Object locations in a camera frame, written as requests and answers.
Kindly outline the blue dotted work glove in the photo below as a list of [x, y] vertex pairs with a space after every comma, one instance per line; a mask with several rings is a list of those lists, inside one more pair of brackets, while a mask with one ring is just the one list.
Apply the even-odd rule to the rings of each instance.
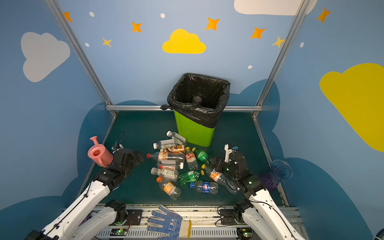
[[164, 205], [159, 205], [157, 210], [152, 211], [152, 216], [147, 220], [147, 231], [163, 234], [158, 240], [188, 240], [191, 228], [190, 220], [184, 220], [181, 215]]

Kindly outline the blue purple mesh vase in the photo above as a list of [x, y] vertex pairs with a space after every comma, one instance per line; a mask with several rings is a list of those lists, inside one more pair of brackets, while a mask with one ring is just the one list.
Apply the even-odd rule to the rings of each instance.
[[293, 171], [288, 162], [283, 160], [274, 160], [271, 163], [270, 170], [260, 175], [259, 179], [269, 192], [277, 189], [281, 180], [288, 180], [293, 176]]

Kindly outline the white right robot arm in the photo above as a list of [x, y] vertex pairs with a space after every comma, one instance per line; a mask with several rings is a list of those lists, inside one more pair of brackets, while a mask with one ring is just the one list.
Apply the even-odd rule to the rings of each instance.
[[244, 200], [233, 210], [219, 210], [221, 222], [246, 224], [262, 240], [303, 240], [275, 204], [267, 188], [257, 175], [251, 174], [247, 160], [240, 152], [232, 152], [225, 159], [209, 157], [210, 167], [234, 181], [234, 187]]

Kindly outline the white-cap green label bottle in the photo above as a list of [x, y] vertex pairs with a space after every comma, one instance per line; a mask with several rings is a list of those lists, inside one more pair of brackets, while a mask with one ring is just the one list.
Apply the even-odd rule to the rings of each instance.
[[169, 169], [152, 168], [151, 174], [162, 177], [163, 179], [168, 179], [171, 182], [176, 182], [179, 178], [178, 171], [169, 170]]

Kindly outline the orange-cap orange label bottle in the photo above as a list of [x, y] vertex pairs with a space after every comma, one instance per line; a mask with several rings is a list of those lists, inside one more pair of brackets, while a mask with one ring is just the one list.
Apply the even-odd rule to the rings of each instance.
[[181, 190], [168, 179], [157, 177], [157, 182], [159, 183], [160, 189], [163, 190], [171, 199], [177, 200], [181, 196]]

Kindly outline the clear square white-cap bottle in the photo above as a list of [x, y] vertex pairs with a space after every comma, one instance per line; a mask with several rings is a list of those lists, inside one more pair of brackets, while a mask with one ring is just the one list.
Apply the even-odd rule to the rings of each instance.
[[179, 135], [178, 133], [176, 132], [172, 132], [172, 131], [168, 131], [167, 132], [167, 136], [171, 139], [174, 139], [175, 142], [178, 144], [178, 145], [184, 145], [186, 146], [187, 145], [187, 139], [184, 138], [183, 136]]

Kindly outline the pepsi blue label bottle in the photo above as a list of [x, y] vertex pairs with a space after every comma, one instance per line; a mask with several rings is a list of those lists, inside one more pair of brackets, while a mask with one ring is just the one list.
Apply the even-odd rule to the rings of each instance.
[[219, 192], [219, 185], [216, 182], [196, 181], [190, 183], [190, 188], [196, 192], [215, 195]]

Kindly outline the crushed green bottle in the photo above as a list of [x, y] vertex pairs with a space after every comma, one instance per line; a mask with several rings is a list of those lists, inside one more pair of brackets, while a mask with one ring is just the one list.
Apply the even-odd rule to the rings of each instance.
[[205, 172], [201, 171], [188, 171], [184, 174], [179, 175], [180, 185], [185, 185], [188, 183], [195, 183], [201, 176], [204, 176]]

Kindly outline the green sprite bottle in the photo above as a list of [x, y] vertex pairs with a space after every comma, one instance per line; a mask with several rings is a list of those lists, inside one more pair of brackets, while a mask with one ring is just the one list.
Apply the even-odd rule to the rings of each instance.
[[195, 157], [203, 164], [210, 166], [212, 164], [212, 158], [204, 151], [197, 148], [192, 149]]

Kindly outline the black bin liner bag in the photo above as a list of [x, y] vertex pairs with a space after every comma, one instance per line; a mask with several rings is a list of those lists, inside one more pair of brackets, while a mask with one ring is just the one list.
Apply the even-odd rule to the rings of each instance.
[[230, 98], [231, 83], [210, 76], [186, 73], [178, 80], [161, 110], [174, 110], [206, 128], [215, 128]]

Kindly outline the pink watering can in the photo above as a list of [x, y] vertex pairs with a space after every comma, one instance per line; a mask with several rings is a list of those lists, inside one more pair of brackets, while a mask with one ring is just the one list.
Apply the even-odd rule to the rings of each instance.
[[113, 155], [102, 144], [98, 143], [97, 136], [90, 138], [94, 146], [88, 150], [88, 157], [92, 159], [98, 166], [107, 168], [113, 161]]

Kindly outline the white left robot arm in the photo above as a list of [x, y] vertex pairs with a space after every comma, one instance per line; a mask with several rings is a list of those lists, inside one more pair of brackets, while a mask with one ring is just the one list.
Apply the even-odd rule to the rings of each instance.
[[139, 151], [125, 148], [115, 151], [111, 164], [94, 175], [84, 192], [61, 215], [41, 231], [31, 231], [25, 239], [90, 240], [108, 225], [124, 224], [127, 221], [126, 205], [119, 201], [108, 202], [96, 216], [86, 222], [83, 220], [143, 161]]

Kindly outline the yellow-cap orange label bottle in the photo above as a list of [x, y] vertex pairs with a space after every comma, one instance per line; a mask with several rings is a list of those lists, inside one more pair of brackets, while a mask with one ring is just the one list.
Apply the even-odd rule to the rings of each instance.
[[214, 180], [219, 185], [224, 186], [230, 193], [235, 195], [238, 192], [238, 187], [225, 174], [217, 172], [215, 169], [212, 169], [205, 164], [202, 165], [202, 169], [212, 180]]

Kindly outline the brown coffee bottle middle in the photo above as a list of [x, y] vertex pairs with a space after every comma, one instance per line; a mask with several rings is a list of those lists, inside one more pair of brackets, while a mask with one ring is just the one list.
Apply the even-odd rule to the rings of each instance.
[[170, 152], [170, 153], [182, 153], [184, 154], [186, 152], [184, 145], [177, 145], [170, 148], [162, 149], [163, 152]]

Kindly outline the clear flat white-cap bottle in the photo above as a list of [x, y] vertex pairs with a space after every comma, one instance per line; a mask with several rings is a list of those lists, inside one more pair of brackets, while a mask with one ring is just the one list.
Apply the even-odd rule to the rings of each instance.
[[157, 143], [153, 143], [153, 148], [155, 150], [168, 149], [175, 146], [177, 146], [177, 143], [175, 142], [174, 139], [161, 140]]

